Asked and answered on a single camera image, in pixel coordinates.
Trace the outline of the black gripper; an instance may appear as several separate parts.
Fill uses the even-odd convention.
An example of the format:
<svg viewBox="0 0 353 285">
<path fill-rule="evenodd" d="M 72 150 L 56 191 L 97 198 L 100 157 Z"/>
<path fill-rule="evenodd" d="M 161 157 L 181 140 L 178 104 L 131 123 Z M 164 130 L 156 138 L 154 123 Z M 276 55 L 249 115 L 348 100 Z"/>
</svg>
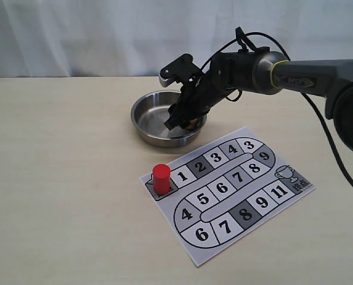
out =
<svg viewBox="0 0 353 285">
<path fill-rule="evenodd" d="M 225 97 L 231 89 L 218 87 L 213 82 L 213 76 L 208 71 L 199 80 L 182 86 L 178 101 L 169 108 L 170 117 L 164 122 L 168 129 L 180 126 L 190 129 L 193 119 L 200 119 L 210 109 Z"/>
</svg>

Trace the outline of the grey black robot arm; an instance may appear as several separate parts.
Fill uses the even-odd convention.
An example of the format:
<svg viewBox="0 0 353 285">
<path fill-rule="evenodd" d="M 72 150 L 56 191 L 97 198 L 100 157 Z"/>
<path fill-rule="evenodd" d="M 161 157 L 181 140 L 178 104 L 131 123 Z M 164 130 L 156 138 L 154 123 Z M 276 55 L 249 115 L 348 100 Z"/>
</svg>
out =
<svg viewBox="0 0 353 285">
<path fill-rule="evenodd" d="M 162 68 L 163 86 L 181 83 L 181 95 L 169 109 L 165 126 L 186 128 L 233 91 L 274 95 L 282 90 L 325 99 L 324 115 L 341 141 L 353 151 L 353 59 L 290 61 L 261 47 L 254 52 L 218 52 L 203 72 L 183 54 Z"/>
</svg>

